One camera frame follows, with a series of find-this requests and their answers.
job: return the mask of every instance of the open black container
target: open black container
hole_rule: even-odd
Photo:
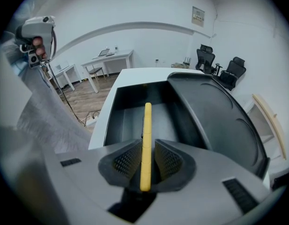
[[[152,104],[152,144],[165,139],[221,153],[260,178],[269,164],[253,123],[212,76],[170,74],[165,82],[118,88],[104,146],[142,136]]]

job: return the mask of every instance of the person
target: person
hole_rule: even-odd
[[[16,43],[15,30],[31,18],[33,4],[33,0],[25,0],[20,5],[0,40],[0,47],[13,71],[32,92],[17,129],[34,136],[41,143],[50,144],[56,153],[87,150],[91,133],[65,107],[42,69],[29,67],[27,56]],[[40,45],[36,53],[45,58],[46,48],[41,46],[42,38],[36,37],[33,44]]]

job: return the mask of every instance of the hand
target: hand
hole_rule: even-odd
[[[42,44],[43,44],[43,41],[41,37],[37,37],[33,40],[34,46],[40,46],[39,48],[36,49],[36,54],[42,57],[43,59],[45,59],[47,55],[45,53],[45,48]]]

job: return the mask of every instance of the laptop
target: laptop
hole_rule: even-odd
[[[98,56],[96,56],[96,57],[94,57],[92,59],[98,59],[98,58],[101,58],[103,56],[106,56],[108,54],[108,52],[109,52],[109,49],[102,50],[101,53]]]

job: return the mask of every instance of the black tray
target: black tray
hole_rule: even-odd
[[[263,178],[269,158],[238,102],[211,75],[172,73],[167,81],[197,124],[205,146]]]

